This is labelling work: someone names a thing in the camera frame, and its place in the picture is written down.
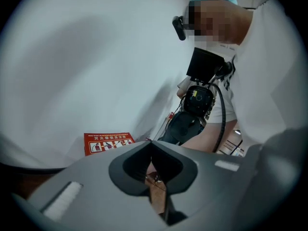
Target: white wall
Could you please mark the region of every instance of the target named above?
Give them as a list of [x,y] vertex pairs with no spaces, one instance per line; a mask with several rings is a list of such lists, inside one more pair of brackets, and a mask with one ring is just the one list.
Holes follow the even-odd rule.
[[155,135],[193,53],[171,23],[186,4],[21,3],[2,35],[1,161],[65,167],[83,156],[85,132]]

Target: white label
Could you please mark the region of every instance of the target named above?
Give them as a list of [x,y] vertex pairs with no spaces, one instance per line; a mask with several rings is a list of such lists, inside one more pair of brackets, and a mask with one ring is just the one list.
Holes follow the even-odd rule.
[[43,214],[53,221],[60,221],[80,192],[82,185],[72,181],[64,191],[43,211]]
[[216,161],[215,166],[228,169],[228,170],[232,170],[234,172],[236,172],[240,167],[240,165],[238,164],[221,161],[221,160]]

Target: white shirt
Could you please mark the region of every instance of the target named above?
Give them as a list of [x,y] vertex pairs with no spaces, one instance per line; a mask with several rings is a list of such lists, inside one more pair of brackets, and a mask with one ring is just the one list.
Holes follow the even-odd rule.
[[[178,86],[179,89],[182,89],[186,93],[187,90],[189,89],[189,87],[196,86],[196,85],[197,85],[197,82],[191,81],[191,77],[187,76],[177,86]],[[216,96],[216,92],[217,92],[216,89],[214,87],[212,87],[212,86],[210,86],[209,89],[213,92],[214,96]]]
[[[292,20],[276,0],[254,11],[234,59],[229,90],[219,83],[226,121],[236,120],[243,146],[264,143],[275,134],[308,124],[308,62]],[[208,123],[221,123],[219,95]]]

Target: gray device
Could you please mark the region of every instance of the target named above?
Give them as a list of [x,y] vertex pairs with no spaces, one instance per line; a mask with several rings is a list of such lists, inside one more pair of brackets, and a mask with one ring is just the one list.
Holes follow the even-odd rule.
[[[138,142],[75,162],[28,201],[14,198],[43,230],[244,230],[268,217],[296,185],[307,131],[286,131],[251,146],[245,157]],[[144,184],[150,161],[167,188],[163,217]],[[75,195],[65,193],[70,187]]]

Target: red sign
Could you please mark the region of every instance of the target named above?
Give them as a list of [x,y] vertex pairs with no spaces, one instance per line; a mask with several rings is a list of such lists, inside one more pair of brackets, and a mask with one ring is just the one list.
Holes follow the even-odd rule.
[[169,114],[168,118],[169,118],[169,119],[172,119],[173,116],[174,116],[174,113],[171,112],[171,113]]
[[130,133],[85,133],[84,142],[86,156],[135,143]]

